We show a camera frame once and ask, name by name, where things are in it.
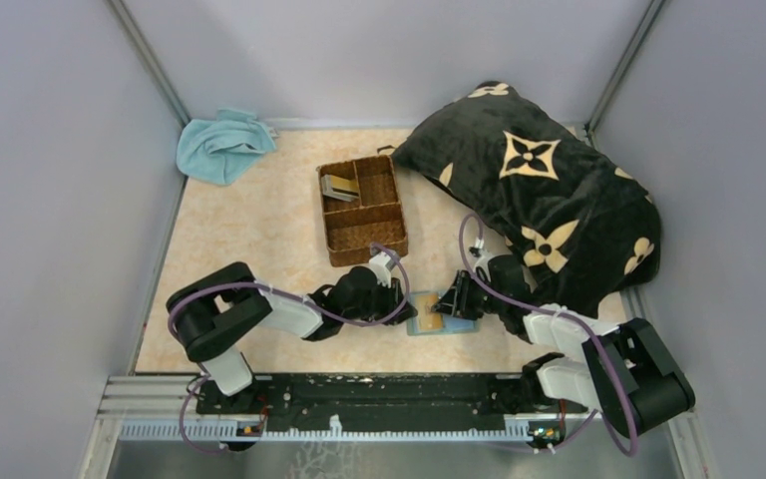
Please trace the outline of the green leather card holder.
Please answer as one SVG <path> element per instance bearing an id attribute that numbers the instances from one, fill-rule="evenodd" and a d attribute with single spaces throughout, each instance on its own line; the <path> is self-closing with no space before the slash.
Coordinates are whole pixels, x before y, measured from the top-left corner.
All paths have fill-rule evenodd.
<path id="1" fill-rule="evenodd" d="M 439 297 L 441 296 L 438 291 L 413 292 L 411 294 L 411 304 L 415 307 L 416 296 L 420 294 L 428 293 L 428 292 L 437 292 Z M 416 313 L 406 321 L 407 334 L 410 336 L 468 334 L 468 333 L 476 333 L 479 331 L 479 324 L 476 321 L 442 314 L 444 326 L 441 330 L 427 332 L 427 333 L 419 333 L 416 330 L 416 316 L 417 316 L 417 309 L 416 309 Z"/>

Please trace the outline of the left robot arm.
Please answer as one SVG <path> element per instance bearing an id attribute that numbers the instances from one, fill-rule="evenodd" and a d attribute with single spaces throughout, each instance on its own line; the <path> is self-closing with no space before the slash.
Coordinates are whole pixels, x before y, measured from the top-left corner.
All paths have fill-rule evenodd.
<path id="1" fill-rule="evenodd" d="M 346 324 L 396 325 L 416 313 L 388 263 L 354 266 L 335 283 L 297 295 L 257 280 L 241 261 L 179 289 L 166 310 L 170 334 L 236 413 L 251 410 L 259 398 L 254 374 L 236 347 L 255 328 L 321 341 Z"/>

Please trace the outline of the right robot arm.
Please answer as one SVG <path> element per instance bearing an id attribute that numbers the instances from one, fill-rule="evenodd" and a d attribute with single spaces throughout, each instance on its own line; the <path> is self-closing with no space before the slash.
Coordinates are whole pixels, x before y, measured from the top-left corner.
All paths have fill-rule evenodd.
<path id="1" fill-rule="evenodd" d="M 494 314 L 513 335 L 550 348 L 522 370 L 522 397 L 535 411 L 565 400 L 602 413 L 631 438 L 695 406 L 692 386 L 649 321 L 601 322 L 556 303 L 529 307 L 528 290 L 510 255 L 483 256 L 456 273 L 431 309 L 467 320 Z"/>

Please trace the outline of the brown woven divided basket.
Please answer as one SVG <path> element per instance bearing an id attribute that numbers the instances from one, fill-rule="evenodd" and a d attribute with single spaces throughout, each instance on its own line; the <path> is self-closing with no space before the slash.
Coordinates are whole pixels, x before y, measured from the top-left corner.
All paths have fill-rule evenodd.
<path id="1" fill-rule="evenodd" d="M 319 180 L 334 176 L 356 185 L 350 202 L 321 195 L 329 262 L 334 267 L 358 265 L 371 257 L 370 245 L 383 244 L 403 257 L 409 252 L 408 231 L 392 160 L 387 155 L 325 164 Z"/>

